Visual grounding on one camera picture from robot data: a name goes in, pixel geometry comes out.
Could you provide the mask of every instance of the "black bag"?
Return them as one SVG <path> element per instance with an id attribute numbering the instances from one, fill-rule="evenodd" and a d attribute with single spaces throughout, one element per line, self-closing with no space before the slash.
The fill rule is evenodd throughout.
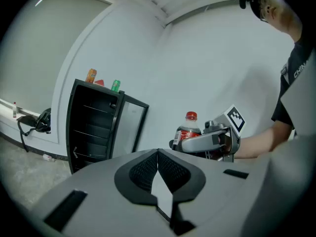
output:
<path id="1" fill-rule="evenodd" d="M 51 111 L 51 108 L 43 111 L 43 113 L 38 117 L 38 119 L 35 119 L 35 117 L 31 115 L 22 116 L 17 119 L 18 127 L 20 130 L 21 141 L 26 152 L 28 152 L 29 150 L 27 149 L 24 143 L 23 135 L 28 136 L 30 132 L 33 130 L 37 132 L 50 133 L 50 111 Z M 22 130 L 20 123 L 26 124 L 34 128 L 31 128 L 30 131 L 28 132 L 24 132 Z"/>

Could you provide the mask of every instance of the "red object on fridge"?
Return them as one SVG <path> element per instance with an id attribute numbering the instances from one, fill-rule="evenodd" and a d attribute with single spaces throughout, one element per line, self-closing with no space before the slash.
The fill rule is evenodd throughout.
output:
<path id="1" fill-rule="evenodd" d="M 94 83 L 104 87 L 104 81 L 103 80 L 97 80 Z"/>

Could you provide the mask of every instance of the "red label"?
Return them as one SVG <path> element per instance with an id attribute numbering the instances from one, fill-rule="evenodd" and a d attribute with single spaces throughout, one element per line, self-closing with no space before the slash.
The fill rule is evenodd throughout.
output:
<path id="1" fill-rule="evenodd" d="M 188 131 L 177 131 L 176 135 L 174 137 L 173 144 L 178 145 L 179 141 L 187 139 L 187 138 L 192 138 L 192 137 L 197 137 L 200 136 L 200 134 L 195 133 L 195 132 L 188 132 Z"/>

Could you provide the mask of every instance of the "man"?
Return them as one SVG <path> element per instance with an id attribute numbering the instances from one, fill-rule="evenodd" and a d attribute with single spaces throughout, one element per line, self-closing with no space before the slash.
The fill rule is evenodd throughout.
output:
<path id="1" fill-rule="evenodd" d="M 241 139 L 235 158 L 256 158 L 288 140 L 293 124 L 280 98 L 304 69 L 313 48 L 301 20 L 284 0 L 250 0 L 250 6 L 261 21 L 289 34 L 295 46 L 281 71 L 280 94 L 272 116 L 274 125 L 259 135 Z"/>

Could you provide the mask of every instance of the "green bottle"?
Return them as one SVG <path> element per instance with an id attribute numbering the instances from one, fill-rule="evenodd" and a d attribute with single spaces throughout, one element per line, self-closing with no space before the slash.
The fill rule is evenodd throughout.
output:
<path id="1" fill-rule="evenodd" d="M 119 80 L 114 80 L 111 90 L 113 90 L 115 92 L 118 92 L 119 91 L 119 86 L 120 86 L 120 81 Z"/>

